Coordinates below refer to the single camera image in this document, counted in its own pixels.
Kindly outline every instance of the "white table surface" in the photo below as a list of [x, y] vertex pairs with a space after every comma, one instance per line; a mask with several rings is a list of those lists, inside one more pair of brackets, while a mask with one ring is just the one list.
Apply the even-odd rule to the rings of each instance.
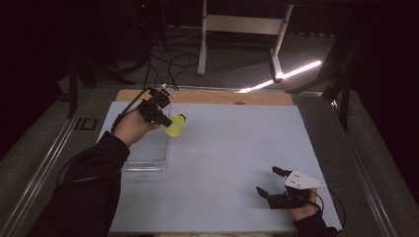
[[[113, 102], [101, 134], [127, 104]], [[269, 209], [256, 187], [272, 195], [284, 192], [285, 178], [274, 174], [272, 166], [324, 181], [296, 106], [172, 104], [170, 114], [184, 114], [187, 120], [182, 134], [169, 138], [163, 151], [167, 170], [123, 172], [111, 232], [294, 231], [289, 212]], [[152, 132], [166, 137], [162, 128]], [[140, 149], [132, 150], [130, 157], [140, 156]], [[341, 229], [327, 189], [319, 188], [318, 194], [326, 224]]]

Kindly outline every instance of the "dark background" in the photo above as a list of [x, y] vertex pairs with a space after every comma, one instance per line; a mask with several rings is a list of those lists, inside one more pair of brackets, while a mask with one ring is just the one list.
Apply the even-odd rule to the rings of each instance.
[[[199, 26], [201, 23], [200, 1], [164, 1], [164, 6], [167, 25]], [[209, 11], [225, 11], [223, 6], [214, 4]], [[61, 96], [57, 82], [68, 73], [68, 59], [74, 45], [100, 63], [112, 64], [116, 58], [131, 57], [133, 22], [128, 8], [128, 1], [106, 0], [1, 3], [0, 134], [3, 138], [0, 157]], [[269, 9], [244, 4], [230, 14], [275, 17], [284, 12], [281, 6]], [[415, 185], [419, 180], [416, 96], [419, 91], [419, 20], [415, 17], [418, 9], [415, 1], [382, 1], [377, 21], [368, 29], [348, 71], [352, 89], [359, 92], [416, 201], [419, 200]], [[304, 33], [307, 37], [311, 33], [337, 35], [347, 14], [341, 7], [295, 8], [288, 32]], [[310, 23], [313, 17], [322, 24]], [[348, 26], [349, 38], [353, 39], [364, 29], [359, 24]], [[338, 46], [347, 51], [351, 43]]]

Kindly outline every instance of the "table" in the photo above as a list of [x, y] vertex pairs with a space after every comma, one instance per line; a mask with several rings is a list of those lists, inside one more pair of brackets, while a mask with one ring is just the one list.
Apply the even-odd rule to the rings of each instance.
[[[117, 100], [129, 101], [137, 93], [121, 91]], [[285, 190], [284, 180], [271, 172], [271, 166], [299, 167], [324, 180], [291, 97], [278, 93], [182, 91], [174, 94], [171, 113], [186, 112], [187, 122], [183, 136], [169, 140], [168, 169], [123, 173], [120, 204], [111, 231], [293, 231], [288, 211], [270, 210], [255, 189], [261, 186], [273, 193]], [[113, 118], [108, 118], [102, 132], [112, 124]], [[211, 120], [216, 123], [206, 125]], [[249, 120], [264, 121], [265, 125], [248, 126]], [[340, 228], [327, 190], [319, 189], [319, 194], [327, 206], [326, 223]]]

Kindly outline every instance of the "metal rail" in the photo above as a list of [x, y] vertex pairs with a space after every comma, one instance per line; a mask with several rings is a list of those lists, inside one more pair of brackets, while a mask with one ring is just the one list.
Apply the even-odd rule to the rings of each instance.
[[1, 227], [0, 236], [16, 236], [16, 232], [19, 230], [23, 220], [34, 204], [34, 201], [37, 198], [43, 183], [48, 177], [50, 171], [53, 168], [53, 165], [55, 164], [55, 161], [57, 160], [59, 154], [62, 151], [62, 148], [64, 147], [69, 135], [71, 134], [71, 131], [77, 122], [80, 112], [82, 111], [86, 102], [91, 98], [91, 94], [91, 89], [85, 89], [83, 91], [80, 98], [80, 106], [74, 113], [74, 116], [65, 122], [57, 138], [54, 140], [47, 154], [43, 158], [42, 163], [38, 167], [35, 174], [32, 176], [31, 180], [28, 182], [15, 208]]

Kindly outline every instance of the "hand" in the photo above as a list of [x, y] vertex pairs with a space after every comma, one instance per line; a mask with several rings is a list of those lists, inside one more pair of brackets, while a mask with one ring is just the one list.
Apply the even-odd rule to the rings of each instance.
[[[317, 189], [312, 189], [310, 192], [310, 198], [309, 201], [315, 203], [316, 200], [316, 194]], [[296, 208], [296, 209], [290, 209], [290, 213], [293, 216], [294, 220], [301, 220], [304, 219], [310, 215], [313, 215], [317, 212], [317, 206], [307, 203], [305, 206]]]
[[127, 147], [139, 141], [148, 131], [157, 129], [160, 125], [146, 122], [137, 109], [127, 112], [114, 131], [114, 136], [123, 141]]

